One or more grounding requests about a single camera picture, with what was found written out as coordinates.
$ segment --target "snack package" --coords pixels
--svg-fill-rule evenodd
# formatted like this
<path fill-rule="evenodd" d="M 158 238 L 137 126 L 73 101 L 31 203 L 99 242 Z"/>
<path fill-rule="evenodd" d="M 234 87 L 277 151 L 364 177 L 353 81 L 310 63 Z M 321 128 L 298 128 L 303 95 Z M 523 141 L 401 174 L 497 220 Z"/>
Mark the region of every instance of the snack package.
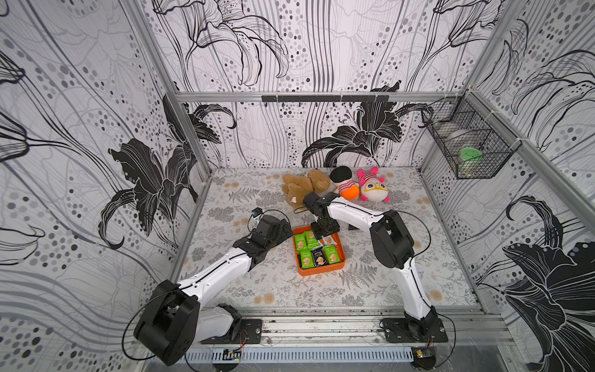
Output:
<path fill-rule="evenodd" d="M 306 237 L 304 236 L 304 234 L 295 234 L 293 236 L 293 240 L 296 243 L 296 250 L 299 251 L 303 251 L 305 249 L 308 249 L 308 243 L 306 241 Z"/>
<path fill-rule="evenodd" d="M 300 252 L 300 262 L 302 263 L 302 270 L 314 267 L 314 259 L 312 257 L 312 252 Z"/>
<path fill-rule="evenodd" d="M 323 247 L 322 250 L 324 251 L 324 255 L 327 257 L 329 264 L 341 262 L 337 248 L 334 245 L 327 245 L 326 247 Z"/>
<path fill-rule="evenodd" d="M 328 261 L 324 256 L 322 248 L 314 249 L 312 251 L 312 257 L 314 259 L 314 265 L 316 265 L 316 267 L 328 265 Z"/>
<path fill-rule="evenodd" d="M 337 245 L 337 242 L 334 241 L 332 235 L 323 236 L 322 239 L 320 239 L 320 242 L 322 245 Z"/>
<path fill-rule="evenodd" d="M 314 232 L 312 230 L 305 231 L 303 235 L 306 237 L 306 243 L 308 244 L 309 250 L 313 250 L 318 248 L 319 246 L 322 246 L 322 244 L 320 244 L 320 241 L 316 239 L 316 237 L 314 236 Z"/>

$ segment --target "patterned table surface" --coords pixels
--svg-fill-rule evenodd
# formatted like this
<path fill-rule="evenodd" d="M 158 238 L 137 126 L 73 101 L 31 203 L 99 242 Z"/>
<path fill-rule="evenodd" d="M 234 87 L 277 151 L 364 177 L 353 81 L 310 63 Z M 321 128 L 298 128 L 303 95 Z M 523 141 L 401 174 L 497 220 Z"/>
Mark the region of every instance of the patterned table surface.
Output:
<path fill-rule="evenodd" d="M 235 240 L 246 235 L 246 223 L 255 207 L 283 211 L 290 218 L 292 228 L 309 225 L 314 220 L 312 215 L 308 212 L 293 214 L 293 208 L 285 202 L 281 192 L 282 174 L 303 175 L 307 171 L 294 168 L 215 170 L 181 277 L 200 272 L 227 252 Z M 414 168 L 381 168 L 380 175 L 386 177 L 390 202 L 376 206 L 361 200 L 358 203 L 379 211 L 407 211 L 423 220 L 431 232 L 431 246 L 416 257 L 416 262 L 428 298 L 437 306 L 475 305 L 475 296 L 436 218 L 419 172 Z M 270 213 L 282 217 L 278 212 Z M 423 250 L 428 243 L 425 227 L 406 214 L 402 214 L 402 218 L 415 239 L 415 251 Z M 393 273 L 376 260 L 369 235 L 366 237 L 359 230 L 348 231 L 347 225 L 342 224 L 339 236 L 347 257 L 343 269 L 300 276 L 289 239 L 270 250 L 266 260 L 252 271 L 233 280 L 210 305 L 225 302 L 237 308 L 358 309 L 402 306 L 403 299 Z"/>

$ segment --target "green snack package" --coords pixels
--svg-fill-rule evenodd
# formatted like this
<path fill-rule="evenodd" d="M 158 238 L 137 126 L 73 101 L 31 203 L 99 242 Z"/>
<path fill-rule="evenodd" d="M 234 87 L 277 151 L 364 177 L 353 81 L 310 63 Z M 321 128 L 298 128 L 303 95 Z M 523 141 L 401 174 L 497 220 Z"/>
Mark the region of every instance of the green snack package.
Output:
<path fill-rule="evenodd" d="M 339 253 L 337 252 L 337 248 L 334 245 L 327 245 L 322 249 L 324 251 L 324 255 L 327 257 L 327 261 L 329 264 L 336 264 L 337 262 L 341 262 L 339 258 Z"/>
<path fill-rule="evenodd" d="M 308 243 L 306 242 L 306 237 L 303 233 L 295 234 L 293 236 L 293 240 L 296 244 L 296 251 L 303 251 L 304 249 L 308 249 Z"/>
<path fill-rule="evenodd" d="M 312 258 L 312 252 L 302 251 L 300 252 L 300 260 L 302 262 L 302 269 L 314 267 L 314 259 Z"/>
<path fill-rule="evenodd" d="M 303 235 L 306 237 L 306 243 L 308 244 L 308 249 L 310 249 L 310 250 L 316 249 L 322 245 L 322 244 L 320 244 L 320 241 L 318 239 L 316 239 L 316 237 L 314 236 L 314 232 L 312 230 L 305 231 L 303 233 Z"/>

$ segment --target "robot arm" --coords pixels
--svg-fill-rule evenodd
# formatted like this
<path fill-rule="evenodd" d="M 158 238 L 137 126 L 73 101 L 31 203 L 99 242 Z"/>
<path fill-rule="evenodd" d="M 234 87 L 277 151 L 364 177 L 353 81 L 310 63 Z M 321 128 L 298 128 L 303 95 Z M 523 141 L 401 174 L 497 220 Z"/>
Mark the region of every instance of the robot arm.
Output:
<path fill-rule="evenodd" d="M 394 270 L 405 304 L 408 335 L 413 340 L 427 340 L 429 330 L 439 320 L 421 288 L 414 241 L 400 215 L 396 211 L 377 213 L 332 192 L 322 198 L 312 192 L 304 197 L 303 204 L 316 218 L 311 226 L 317 238 L 337 233 L 337 220 L 370 234 L 374 255 L 382 265 Z M 287 220 L 262 214 L 259 208 L 253 215 L 259 216 L 257 228 L 235 241 L 218 261 L 177 284 L 166 280 L 154 290 L 134 336 L 166 365 L 179 360 L 194 341 L 214 336 L 225 336 L 231 342 L 236 339 L 241 315 L 233 307 L 219 304 L 201 310 L 201 306 L 262 262 L 269 249 L 293 236 Z"/>
<path fill-rule="evenodd" d="M 232 280 L 244 275 L 262 262 L 267 252 L 293 236 L 289 222 L 263 214 L 260 208 L 252 213 L 258 225 L 212 265 L 177 284 L 160 283 L 146 305 L 134 336 L 165 365 L 172 365 L 188 350 L 192 342 L 210 337 L 236 339 L 241 315 L 231 306 L 219 304 L 202 310 Z"/>
<path fill-rule="evenodd" d="M 337 220 L 369 232 L 376 259 L 394 270 L 395 280 L 403 296 L 405 317 L 411 324 L 410 328 L 413 328 L 411 332 L 421 335 L 419 339 L 423 339 L 423 335 L 437 320 L 437 314 L 434 307 L 428 306 L 429 301 L 415 267 L 414 240 L 399 213 L 374 211 L 332 192 L 323 197 L 312 192 L 304 197 L 303 204 L 316 218 L 311 227 L 317 238 L 337 233 Z"/>

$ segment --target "stuffed toy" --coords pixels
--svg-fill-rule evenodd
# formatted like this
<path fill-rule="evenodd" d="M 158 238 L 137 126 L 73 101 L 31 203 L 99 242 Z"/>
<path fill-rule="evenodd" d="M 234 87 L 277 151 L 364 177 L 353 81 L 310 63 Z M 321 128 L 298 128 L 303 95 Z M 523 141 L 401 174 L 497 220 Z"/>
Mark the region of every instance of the stuffed toy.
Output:
<path fill-rule="evenodd" d="M 325 192 L 331 184 L 326 174 L 318 169 L 313 169 L 308 176 L 283 175 L 281 190 L 286 196 L 286 201 L 293 208 L 303 207 L 303 197 L 312 191 Z"/>
<path fill-rule="evenodd" d="M 315 193 L 323 193 L 331 186 L 331 179 L 319 169 L 312 169 L 308 172 L 308 178 L 312 182 Z"/>
<path fill-rule="evenodd" d="M 344 165 L 333 169 L 331 172 L 331 181 L 337 187 L 335 192 L 347 200 L 353 200 L 359 196 L 359 187 L 355 182 L 351 181 L 352 176 L 351 169 Z"/>
<path fill-rule="evenodd" d="M 384 185 L 384 178 L 378 177 L 378 167 L 370 169 L 369 172 L 363 169 L 358 170 L 359 184 L 362 185 L 361 193 L 363 201 L 377 203 L 379 201 L 389 202 L 389 190 Z"/>

